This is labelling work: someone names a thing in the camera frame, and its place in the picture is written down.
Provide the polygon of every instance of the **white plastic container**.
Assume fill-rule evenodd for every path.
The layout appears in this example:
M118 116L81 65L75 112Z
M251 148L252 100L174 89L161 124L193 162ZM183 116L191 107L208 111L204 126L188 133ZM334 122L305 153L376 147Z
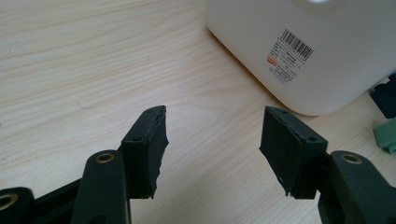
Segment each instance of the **white plastic container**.
M320 115L396 70L395 10L395 0L208 0L205 13L276 98Z

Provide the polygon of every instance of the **sticker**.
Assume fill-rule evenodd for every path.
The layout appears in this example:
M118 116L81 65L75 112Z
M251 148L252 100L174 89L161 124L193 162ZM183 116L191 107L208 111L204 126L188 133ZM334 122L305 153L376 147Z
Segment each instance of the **sticker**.
M282 83L289 83L299 74L314 50L290 30L280 35L267 56L268 70Z

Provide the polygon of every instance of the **barcode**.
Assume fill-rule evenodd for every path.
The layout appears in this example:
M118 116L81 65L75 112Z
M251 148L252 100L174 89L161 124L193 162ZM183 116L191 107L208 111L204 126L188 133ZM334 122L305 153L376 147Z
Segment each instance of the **barcode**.
M292 50L295 50L297 53L299 53L305 61L314 52L303 41L301 41L301 39L299 39L297 36L292 34L288 29L286 29L285 32L283 32L283 35L280 37L280 40L288 44Z

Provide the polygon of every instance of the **table surface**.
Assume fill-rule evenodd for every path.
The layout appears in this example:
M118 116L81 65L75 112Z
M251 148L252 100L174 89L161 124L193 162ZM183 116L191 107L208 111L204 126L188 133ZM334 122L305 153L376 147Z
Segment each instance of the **table surface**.
M134 223L320 223L318 201L285 197L259 151L265 106L285 106L210 33L205 0L0 3L0 189L39 197L81 178L155 105L170 144L154 200L132 201ZM328 152L357 152L396 186L368 92L297 116Z

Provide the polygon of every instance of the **light wood surface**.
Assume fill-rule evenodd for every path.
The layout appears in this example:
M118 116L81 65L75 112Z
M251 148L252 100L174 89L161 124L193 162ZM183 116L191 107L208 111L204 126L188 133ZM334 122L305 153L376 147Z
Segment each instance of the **light wood surface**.
M0 189L39 197L80 178L155 105L170 144L134 223L320 223L318 202L285 197L259 151L264 107L284 106L208 31L205 0L0 2ZM396 186L367 92L298 117Z

